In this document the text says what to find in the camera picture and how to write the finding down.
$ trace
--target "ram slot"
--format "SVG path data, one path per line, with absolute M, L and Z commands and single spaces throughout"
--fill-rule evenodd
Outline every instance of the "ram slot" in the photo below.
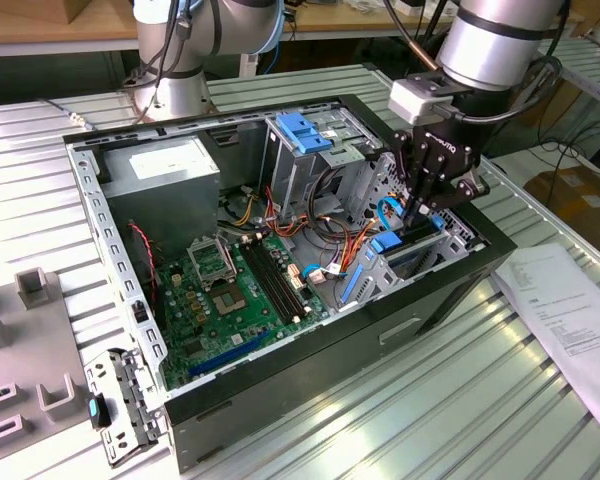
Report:
M 243 245 L 242 256 L 285 325 L 306 315 L 300 300 L 261 244 Z

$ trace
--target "robotic arm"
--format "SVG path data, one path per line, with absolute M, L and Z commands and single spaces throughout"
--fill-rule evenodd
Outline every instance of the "robotic arm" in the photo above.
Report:
M 414 125 L 411 132 L 396 132 L 393 145 L 409 226 L 418 214 L 489 193 L 477 174 L 482 149 L 497 124 L 537 104 L 558 81 L 560 63 L 550 55 L 534 57 L 561 6 L 564 27 L 570 2 L 462 0 L 435 61 L 409 36 L 390 0 L 384 1 L 430 69 L 396 81 L 389 102 Z M 136 0 L 134 15 L 142 66 L 130 88 L 140 119 L 151 120 L 209 112 L 202 59 L 269 51 L 284 26 L 283 0 Z M 509 109 L 513 89 L 536 62 L 553 71 L 550 80 L 534 98 Z
M 509 110 L 513 88 L 561 6 L 564 25 L 569 2 L 563 0 L 462 0 L 437 62 L 407 40 L 431 71 L 394 82 L 389 102 L 414 125 L 412 132 L 396 132 L 394 145 L 405 183 L 400 199 L 405 225 L 418 213 L 489 193 L 477 167 L 493 128 L 536 105 L 560 77 L 555 58 L 538 60 L 553 71 L 550 79 L 534 98 Z
M 140 72 L 127 85 L 144 118 L 208 113 L 202 59 L 272 50 L 284 27 L 283 0 L 136 0 Z

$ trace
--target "cardboard box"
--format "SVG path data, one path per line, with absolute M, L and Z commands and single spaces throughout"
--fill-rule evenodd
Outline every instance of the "cardboard box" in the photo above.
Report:
M 546 204 L 553 172 L 529 180 L 525 190 Z M 600 251 L 600 175 L 587 167 L 560 170 L 550 203 L 561 220 Z
M 0 0 L 0 12 L 68 24 L 91 0 Z

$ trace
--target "aluminum workbench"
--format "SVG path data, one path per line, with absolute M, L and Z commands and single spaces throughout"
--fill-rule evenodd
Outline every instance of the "aluminum workbench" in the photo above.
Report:
M 544 40 L 540 52 L 550 44 Z M 553 55 L 562 62 L 562 77 L 600 102 L 600 46 L 586 38 L 563 38 Z
M 212 82 L 223 111 L 357 94 L 393 127 L 390 82 L 349 66 Z M 62 100 L 99 128 L 129 124 L 118 93 Z M 128 348 L 80 204 L 53 107 L 0 107 L 0 285 L 32 266 L 60 275 L 83 361 Z M 476 205 L 520 246 L 559 242 L 600 285 L 600 255 L 489 165 Z M 166 438 L 118 470 L 84 422 L 0 461 L 0 480 L 177 478 Z M 184 478 L 600 478 L 600 426 L 487 280 L 440 328 Z

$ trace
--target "red cable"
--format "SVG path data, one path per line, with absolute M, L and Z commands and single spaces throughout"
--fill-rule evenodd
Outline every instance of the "red cable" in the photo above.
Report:
M 151 270 L 151 310 L 155 310 L 156 305 L 156 267 L 153 264 L 153 252 L 151 252 L 151 245 L 149 243 L 149 239 L 144 234 L 144 232 L 134 223 L 130 223 L 129 226 L 142 238 L 144 242 L 144 246 L 147 249 L 147 254 L 149 255 L 149 266 Z

